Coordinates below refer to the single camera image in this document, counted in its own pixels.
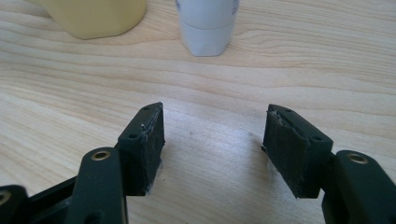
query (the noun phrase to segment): white container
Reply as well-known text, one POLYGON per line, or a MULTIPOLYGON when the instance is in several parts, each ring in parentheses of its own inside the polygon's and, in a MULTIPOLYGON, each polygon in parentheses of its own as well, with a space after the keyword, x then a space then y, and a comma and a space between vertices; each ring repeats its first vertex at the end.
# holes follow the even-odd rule
POLYGON ((177 0, 180 34, 194 56, 218 56, 231 40, 239 0, 177 0))

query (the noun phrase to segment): wooden table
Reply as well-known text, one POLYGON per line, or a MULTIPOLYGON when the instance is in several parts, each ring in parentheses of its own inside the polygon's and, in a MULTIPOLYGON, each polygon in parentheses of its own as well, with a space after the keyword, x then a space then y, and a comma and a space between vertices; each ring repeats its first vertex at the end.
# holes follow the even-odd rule
POLYGON ((175 2, 130 32, 79 40, 41 7, 0 2, 0 186, 36 194, 114 146, 163 102, 163 168, 130 223, 323 223, 261 151, 265 110, 290 107, 396 182, 396 3, 242 0, 223 55, 182 46, 175 2))

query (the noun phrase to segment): beige cup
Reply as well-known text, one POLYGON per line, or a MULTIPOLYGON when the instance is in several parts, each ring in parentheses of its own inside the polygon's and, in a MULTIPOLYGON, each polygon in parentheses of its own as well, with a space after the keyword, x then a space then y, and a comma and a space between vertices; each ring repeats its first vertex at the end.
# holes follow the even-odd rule
POLYGON ((147 0, 26 0, 42 6, 80 39, 121 35, 145 15, 147 0))

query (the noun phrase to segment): screw hole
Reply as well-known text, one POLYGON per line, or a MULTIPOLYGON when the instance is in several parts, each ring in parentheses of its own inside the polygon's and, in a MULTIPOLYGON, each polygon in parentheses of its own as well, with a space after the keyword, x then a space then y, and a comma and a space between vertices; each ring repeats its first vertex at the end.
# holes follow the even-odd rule
POLYGON ((100 213, 92 213, 85 217, 84 224, 100 224, 102 215, 100 213))
POLYGON ((93 161, 102 161, 102 160, 107 159, 109 156, 110 156, 109 151, 98 151, 91 156, 91 159, 93 161))
POLYGON ((3 205, 11 198, 11 193, 8 190, 0 191, 0 205, 3 205))
POLYGON ((312 139, 314 139, 315 141, 322 141, 323 139, 319 136, 313 136, 312 139))
POLYGON ((369 161, 367 161, 367 159, 365 157, 355 154, 355 153, 349 153, 349 154, 347 154, 347 156, 349 157, 349 159, 351 161, 354 161, 359 164, 367 164, 369 162, 369 161))
POLYGON ((129 138, 137 138, 137 134, 135 134, 135 133, 132 133, 132 134, 129 134, 129 138))

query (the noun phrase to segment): wood grain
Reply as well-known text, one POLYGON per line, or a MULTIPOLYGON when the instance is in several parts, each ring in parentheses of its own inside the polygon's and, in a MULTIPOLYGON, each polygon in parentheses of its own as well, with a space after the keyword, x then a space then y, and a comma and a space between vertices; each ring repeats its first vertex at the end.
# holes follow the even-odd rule
POLYGON ((223 55, 181 45, 175 2, 132 31, 79 40, 41 7, 0 2, 0 186, 33 195, 164 104, 163 168, 130 223, 323 223, 260 149, 268 104, 293 108, 396 182, 396 2, 243 0, 223 55))

